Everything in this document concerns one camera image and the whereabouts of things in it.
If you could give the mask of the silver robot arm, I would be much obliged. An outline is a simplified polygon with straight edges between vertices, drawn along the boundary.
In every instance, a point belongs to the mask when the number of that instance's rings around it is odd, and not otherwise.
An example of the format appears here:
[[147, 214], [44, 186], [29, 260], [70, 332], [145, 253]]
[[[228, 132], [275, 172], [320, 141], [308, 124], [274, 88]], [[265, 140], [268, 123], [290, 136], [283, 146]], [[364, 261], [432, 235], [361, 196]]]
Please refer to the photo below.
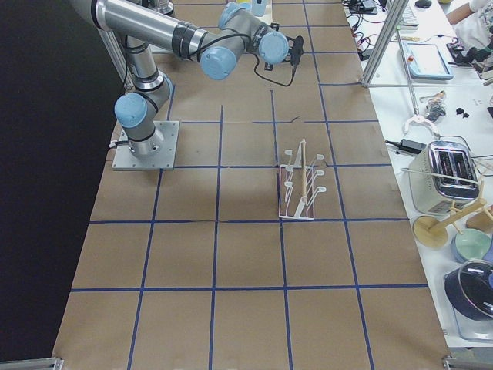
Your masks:
[[122, 139], [110, 143], [116, 150], [115, 170], [174, 167], [179, 122], [155, 119], [171, 97], [173, 84], [157, 67], [151, 46], [182, 60], [197, 61], [213, 80], [227, 78], [246, 52], [268, 65], [289, 62], [293, 68], [304, 52], [303, 37], [284, 35], [235, 2], [223, 10], [218, 34], [167, 15], [159, 9], [159, 2], [145, 6], [139, 1], [73, 1], [71, 5], [110, 42], [109, 53], [122, 58], [121, 73], [134, 86], [114, 105], [122, 127]]

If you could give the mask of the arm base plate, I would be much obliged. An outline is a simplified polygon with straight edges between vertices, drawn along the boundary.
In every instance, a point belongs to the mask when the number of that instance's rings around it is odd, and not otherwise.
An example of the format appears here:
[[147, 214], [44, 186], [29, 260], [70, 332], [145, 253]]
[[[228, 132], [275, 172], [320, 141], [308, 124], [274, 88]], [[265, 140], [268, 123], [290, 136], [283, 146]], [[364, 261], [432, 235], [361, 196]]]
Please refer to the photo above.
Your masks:
[[147, 140], [132, 141], [122, 130], [112, 162], [114, 170], [172, 170], [175, 164], [180, 121], [155, 121]]

